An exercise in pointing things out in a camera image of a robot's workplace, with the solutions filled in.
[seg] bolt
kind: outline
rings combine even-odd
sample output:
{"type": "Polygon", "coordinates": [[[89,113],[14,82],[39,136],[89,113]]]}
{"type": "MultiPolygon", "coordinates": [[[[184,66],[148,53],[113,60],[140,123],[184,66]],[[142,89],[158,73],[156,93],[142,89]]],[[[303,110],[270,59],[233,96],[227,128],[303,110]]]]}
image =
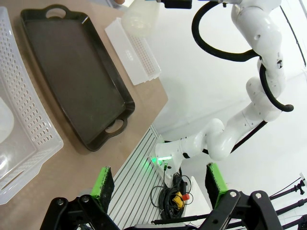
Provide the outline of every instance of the bolt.
{"type": "Polygon", "coordinates": [[[260,193],[256,193],[255,196],[257,197],[257,199],[260,199],[262,197],[260,193]]]}
{"type": "Polygon", "coordinates": [[[231,197],[236,197],[236,192],[230,192],[231,197]]]}
{"type": "Polygon", "coordinates": [[[87,196],[82,197],[82,202],[88,202],[90,199],[87,196]]]}
{"type": "Polygon", "coordinates": [[[57,201],[57,204],[58,204],[58,205],[63,205],[63,204],[64,204],[64,201],[61,200],[61,199],[59,199],[59,200],[57,201]]]}

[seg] green light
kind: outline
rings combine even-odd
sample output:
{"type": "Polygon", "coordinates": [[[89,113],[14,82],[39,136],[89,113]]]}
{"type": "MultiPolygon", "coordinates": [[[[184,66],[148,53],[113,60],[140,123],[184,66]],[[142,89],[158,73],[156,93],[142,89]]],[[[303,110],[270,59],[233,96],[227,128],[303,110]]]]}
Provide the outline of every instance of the green light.
{"type": "Polygon", "coordinates": [[[166,160],[171,160],[172,157],[160,157],[158,158],[158,161],[166,161],[166,160]]]}

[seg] white plastic basket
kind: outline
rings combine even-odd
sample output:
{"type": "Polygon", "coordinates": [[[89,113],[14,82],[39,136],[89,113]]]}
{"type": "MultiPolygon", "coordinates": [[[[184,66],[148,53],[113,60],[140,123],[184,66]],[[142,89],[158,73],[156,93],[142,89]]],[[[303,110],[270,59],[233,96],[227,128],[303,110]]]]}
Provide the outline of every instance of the white plastic basket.
{"type": "Polygon", "coordinates": [[[0,7],[0,97],[15,120],[0,144],[0,204],[5,204],[63,147],[27,74],[5,7],[0,7]]]}
{"type": "Polygon", "coordinates": [[[126,33],[120,18],[114,20],[105,31],[134,85],[160,76],[160,66],[145,38],[126,33]]]}

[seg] table surface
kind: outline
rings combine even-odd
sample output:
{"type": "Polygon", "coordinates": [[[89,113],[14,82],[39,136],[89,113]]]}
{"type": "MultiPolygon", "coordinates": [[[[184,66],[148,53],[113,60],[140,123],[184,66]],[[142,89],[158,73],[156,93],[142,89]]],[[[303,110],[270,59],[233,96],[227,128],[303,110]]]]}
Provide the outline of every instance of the table surface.
{"type": "Polygon", "coordinates": [[[64,141],[64,147],[43,164],[39,174],[7,204],[0,206],[0,230],[39,229],[53,198],[61,196],[73,200],[83,189],[93,187],[103,166],[111,166],[115,175],[167,102],[167,95],[158,79],[132,85],[104,32],[105,27],[122,12],[86,0],[58,2],[2,0],[0,3],[8,9],[18,48],[36,92],[64,141]],[[74,134],[39,70],[21,25],[21,10],[41,9],[58,2],[71,11],[89,15],[135,101],[136,109],[128,119],[126,130],[108,140],[97,152],[88,151],[74,134]]]}

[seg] black tray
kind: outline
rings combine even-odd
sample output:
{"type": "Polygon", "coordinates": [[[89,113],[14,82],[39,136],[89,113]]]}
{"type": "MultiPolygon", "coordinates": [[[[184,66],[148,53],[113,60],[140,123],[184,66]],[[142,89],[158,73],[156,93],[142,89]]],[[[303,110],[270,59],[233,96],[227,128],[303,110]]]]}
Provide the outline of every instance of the black tray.
{"type": "Polygon", "coordinates": [[[121,133],[135,104],[89,17],[63,5],[21,12],[24,29],[50,89],[82,143],[98,150],[121,133]],[[46,14],[60,8],[63,18],[46,14]],[[116,120],[123,125],[106,129],[116,120]]]}

